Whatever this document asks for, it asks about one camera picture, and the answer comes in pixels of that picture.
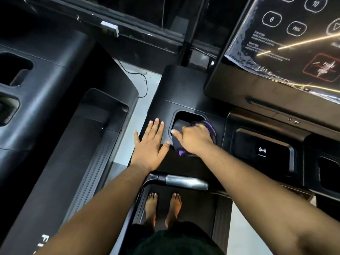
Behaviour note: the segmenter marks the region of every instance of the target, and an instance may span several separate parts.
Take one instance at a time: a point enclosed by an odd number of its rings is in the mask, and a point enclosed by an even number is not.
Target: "black shorts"
[[[206,234],[198,225],[192,222],[175,222],[168,231],[174,231],[191,237],[204,238],[212,242],[210,236]],[[147,240],[155,233],[151,226],[133,224],[126,232],[122,252],[120,254],[132,254],[139,244]]]

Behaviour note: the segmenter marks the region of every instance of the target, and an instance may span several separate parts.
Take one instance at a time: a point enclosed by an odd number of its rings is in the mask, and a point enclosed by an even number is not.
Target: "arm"
[[[203,125],[173,135],[214,173],[274,254],[340,254],[340,223],[214,145]]]
[[[169,150],[168,142],[159,150],[164,122],[157,131],[158,124],[158,119],[155,124],[150,121],[142,141],[135,131],[130,166],[74,214],[37,255],[110,253],[145,177],[159,166]]]

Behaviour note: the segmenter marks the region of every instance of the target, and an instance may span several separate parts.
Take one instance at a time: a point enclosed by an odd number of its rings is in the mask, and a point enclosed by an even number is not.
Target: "treadmill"
[[[175,152],[170,131],[177,120],[208,120],[220,147],[340,220],[339,0],[196,0],[188,18],[176,7],[190,7],[184,5],[190,0],[164,2],[161,20],[143,17],[131,0],[121,0],[119,11],[109,0],[8,1],[67,22],[112,57],[162,74],[140,137],[157,117],[171,149],[145,179],[111,254],[122,254],[127,229],[143,223],[147,195],[160,194],[161,222],[174,191],[185,200],[179,220],[196,223],[235,254],[228,246],[232,199],[199,158]],[[105,185],[104,175],[117,171],[106,168],[80,203],[78,189],[58,227]],[[40,232],[29,252],[52,235]],[[15,254],[9,237],[0,254]]]

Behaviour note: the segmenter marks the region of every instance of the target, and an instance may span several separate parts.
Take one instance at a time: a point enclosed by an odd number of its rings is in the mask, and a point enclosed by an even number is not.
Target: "right hand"
[[[182,127],[183,134],[172,129],[171,133],[181,143],[186,151],[200,156],[204,152],[206,146],[212,145],[208,129],[203,124],[196,124],[193,127]]]

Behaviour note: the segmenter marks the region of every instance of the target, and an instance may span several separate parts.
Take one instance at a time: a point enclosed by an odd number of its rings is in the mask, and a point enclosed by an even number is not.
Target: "forearm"
[[[37,255],[109,254],[148,172],[134,165],[125,169],[65,223]]]
[[[305,254],[303,245],[336,244],[339,223],[299,196],[215,145],[200,157],[273,253]]]

